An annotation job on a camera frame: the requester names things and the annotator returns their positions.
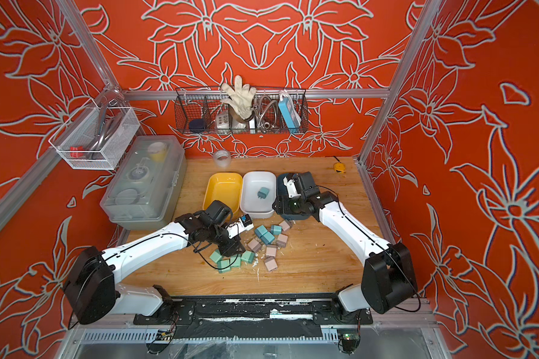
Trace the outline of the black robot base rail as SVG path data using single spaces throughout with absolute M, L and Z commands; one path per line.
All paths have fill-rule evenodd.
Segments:
M 173 328 L 185 340 L 325 340 L 336 341 L 373 323 L 369 309 L 345 311 L 334 293 L 178 296 L 137 326 Z

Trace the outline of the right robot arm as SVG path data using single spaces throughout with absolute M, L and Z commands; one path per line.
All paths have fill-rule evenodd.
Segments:
M 276 181 L 273 209 L 283 218 L 314 218 L 332 230 L 363 266 L 359 284 L 337 294 L 344 311 L 373 310 L 384 314 L 418 295 L 418 286 L 409 249 L 377 236 L 350 214 L 338 195 L 317 185 L 311 173 L 287 173 Z

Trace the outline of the blue plug top pile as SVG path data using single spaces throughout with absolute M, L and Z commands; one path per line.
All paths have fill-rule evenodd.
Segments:
M 272 225 L 270 228 L 272 235 L 278 236 L 282 232 L 282 228 L 279 225 Z

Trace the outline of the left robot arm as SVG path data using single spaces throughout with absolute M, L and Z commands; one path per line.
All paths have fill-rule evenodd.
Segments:
M 228 223 L 231 209 L 215 200 L 207 209 L 175 218 L 165 227 L 133 242 L 99 250 L 94 246 L 83 250 L 67 276 L 63 291 L 72 313 L 81 325 L 89 325 L 114 314 L 134 314 L 142 324 L 171 323 L 176 305 L 159 285 L 139 288 L 125 285 L 133 272 L 174 251 L 199 245 L 216 245 L 222 257 L 244 253 L 241 233 L 252 230 L 253 220 L 242 215 Z

